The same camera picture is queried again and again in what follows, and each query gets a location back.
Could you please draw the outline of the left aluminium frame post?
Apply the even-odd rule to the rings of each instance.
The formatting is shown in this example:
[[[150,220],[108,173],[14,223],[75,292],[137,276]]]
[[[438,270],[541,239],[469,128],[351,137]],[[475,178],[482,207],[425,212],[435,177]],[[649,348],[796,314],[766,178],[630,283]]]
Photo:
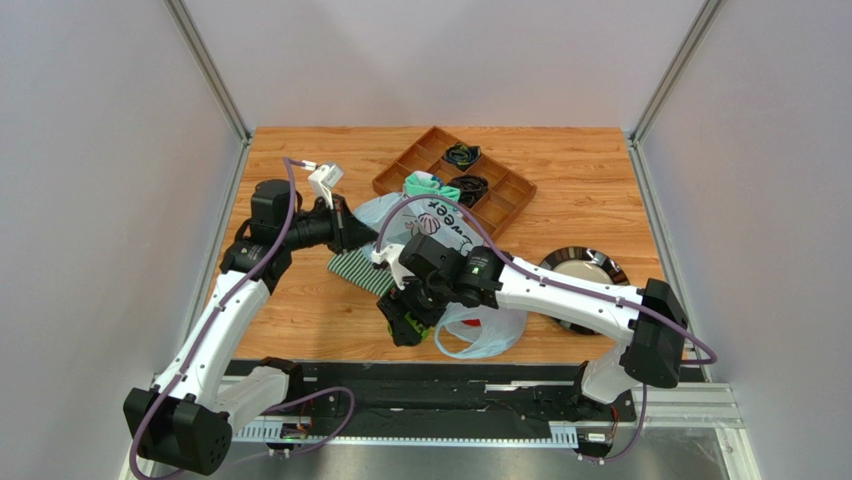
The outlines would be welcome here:
[[[231,130],[241,143],[248,144],[253,137],[252,131],[241,115],[186,2],[182,0],[165,0],[164,5],[169,10],[175,25],[225,115]]]

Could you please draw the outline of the green white striped cloth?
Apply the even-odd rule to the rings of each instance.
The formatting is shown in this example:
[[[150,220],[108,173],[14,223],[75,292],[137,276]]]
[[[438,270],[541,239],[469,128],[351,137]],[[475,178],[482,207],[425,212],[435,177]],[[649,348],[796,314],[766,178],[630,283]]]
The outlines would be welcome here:
[[[327,264],[327,270],[381,297],[396,284],[389,271],[375,267],[371,253],[372,247],[368,245],[347,253],[334,254]]]

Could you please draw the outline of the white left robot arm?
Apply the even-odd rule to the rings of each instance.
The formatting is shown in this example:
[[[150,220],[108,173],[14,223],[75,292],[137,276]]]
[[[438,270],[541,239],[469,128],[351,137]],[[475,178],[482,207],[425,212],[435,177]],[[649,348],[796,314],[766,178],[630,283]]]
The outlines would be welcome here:
[[[181,350],[146,389],[134,388],[123,412],[132,435],[131,469],[143,475],[147,459],[176,472],[211,475],[232,438],[275,405],[289,407],[306,394],[301,365],[266,357],[235,385],[222,379],[247,327],[292,263],[293,252],[318,245],[355,251],[377,239],[337,194],[317,196],[312,209],[288,180],[259,183],[251,215],[226,250],[213,294]]]

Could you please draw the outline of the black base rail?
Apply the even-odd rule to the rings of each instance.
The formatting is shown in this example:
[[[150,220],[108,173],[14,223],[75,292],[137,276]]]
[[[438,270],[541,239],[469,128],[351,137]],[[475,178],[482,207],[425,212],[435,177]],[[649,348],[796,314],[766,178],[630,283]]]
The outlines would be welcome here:
[[[572,447],[590,433],[633,426],[708,425],[707,388],[694,370],[673,390],[635,388],[588,413],[570,412],[579,368],[571,364],[358,363],[306,361],[299,396],[319,398],[252,421],[237,447],[282,450],[316,444],[376,446]]]

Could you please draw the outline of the black round plate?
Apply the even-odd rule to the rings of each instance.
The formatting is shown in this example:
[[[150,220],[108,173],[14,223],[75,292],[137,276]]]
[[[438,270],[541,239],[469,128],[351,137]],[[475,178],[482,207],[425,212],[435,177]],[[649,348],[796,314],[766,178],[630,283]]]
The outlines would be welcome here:
[[[601,251],[568,246],[548,254],[539,264],[547,270],[605,285],[628,285],[621,266]]]

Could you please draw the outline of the light blue printed plastic bag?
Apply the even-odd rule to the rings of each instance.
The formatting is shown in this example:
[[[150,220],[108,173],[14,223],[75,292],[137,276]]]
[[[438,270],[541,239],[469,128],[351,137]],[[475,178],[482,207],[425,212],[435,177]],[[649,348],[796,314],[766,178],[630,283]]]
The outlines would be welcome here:
[[[383,244],[405,244],[414,234],[425,234],[445,246],[462,253],[476,246],[485,246],[492,238],[480,232],[456,208],[434,199],[413,201],[404,206],[393,218],[391,210],[407,200],[403,193],[390,193],[369,200],[355,209],[359,220],[376,231],[388,227]],[[519,312],[498,312],[485,307],[465,308],[459,304],[448,306],[446,314],[430,334],[436,348],[444,355],[458,360],[496,357],[513,347],[522,337],[528,316]],[[462,320],[478,319],[481,327],[469,327]]]

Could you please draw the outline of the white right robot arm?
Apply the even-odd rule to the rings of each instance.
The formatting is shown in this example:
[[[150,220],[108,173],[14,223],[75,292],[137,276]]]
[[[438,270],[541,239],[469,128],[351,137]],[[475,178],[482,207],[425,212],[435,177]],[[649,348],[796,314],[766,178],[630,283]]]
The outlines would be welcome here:
[[[430,236],[374,248],[371,261],[395,282],[384,296],[389,319],[423,321],[451,304],[510,309],[566,320],[602,334],[614,347],[583,368],[574,383],[583,400],[612,403],[643,384],[673,389],[680,382],[687,316],[673,288],[596,283],[549,271],[493,246],[467,253]]]

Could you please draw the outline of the teal white sock pair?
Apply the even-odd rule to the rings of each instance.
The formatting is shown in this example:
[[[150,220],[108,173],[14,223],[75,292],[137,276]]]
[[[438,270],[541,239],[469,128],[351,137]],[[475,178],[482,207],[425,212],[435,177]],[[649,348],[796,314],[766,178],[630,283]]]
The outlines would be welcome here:
[[[414,171],[408,175],[402,191],[408,196],[434,194],[458,202],[461,197],[459,188],[447,185],[439,177],[425,171]]]

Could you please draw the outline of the right aluminium frame post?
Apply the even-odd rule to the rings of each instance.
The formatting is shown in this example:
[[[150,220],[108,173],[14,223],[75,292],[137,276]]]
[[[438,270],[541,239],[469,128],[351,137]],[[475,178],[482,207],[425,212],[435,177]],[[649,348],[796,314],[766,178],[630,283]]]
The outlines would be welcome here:
[[[696,17],[666,68],[659,84],[640,115],[637,124],[630,131],[629,139],[632,143],[642,143],[647,137],[677,82],[685,72],[725,4],[726,1],[724,0],[706,0],[702,2],[701,8],[698,10]]]

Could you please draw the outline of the brown wooden divided tray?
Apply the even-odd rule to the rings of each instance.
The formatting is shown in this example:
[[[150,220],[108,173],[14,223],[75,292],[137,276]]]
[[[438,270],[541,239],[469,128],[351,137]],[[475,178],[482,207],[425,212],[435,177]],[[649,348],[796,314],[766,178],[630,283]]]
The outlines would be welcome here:
[[[434,126],[372,180],[378,195],[400,192],[414,171],[434,174],[459,188],[460,203],[494,239],[499,238],[530,204],[537,186],[493,159],[478,145]]]

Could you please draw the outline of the aluminium frame post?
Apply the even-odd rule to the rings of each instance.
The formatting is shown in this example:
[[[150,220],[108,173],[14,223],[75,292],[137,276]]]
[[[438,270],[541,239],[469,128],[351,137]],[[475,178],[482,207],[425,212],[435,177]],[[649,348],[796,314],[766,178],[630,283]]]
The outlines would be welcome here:
[[[182,0],[165,0],[164,5],[169,10],[175,25],[225,115],[231,130],[241,143],[248,144],[253,137],[252,131],[241,115],[186,2]]]
[[[724,0],[706,0],[702,2],[701,8],[698,10],[696,17],[666,68],[659,84],[640,115],[637,124],[630,131],[629,139],[632,143],[642,143],[647,137],[677,82],[685,72],[725,4],[726,1]]]

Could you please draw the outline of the green watermelon toy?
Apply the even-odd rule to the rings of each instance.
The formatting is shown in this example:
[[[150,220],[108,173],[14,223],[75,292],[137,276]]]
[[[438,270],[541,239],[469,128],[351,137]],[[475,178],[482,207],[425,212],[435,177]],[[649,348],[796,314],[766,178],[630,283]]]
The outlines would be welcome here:
[[[414,344],[421,343],[429,336],[430,327],[420,321],[406,319],[404,325],[406,327],[407,338]]]

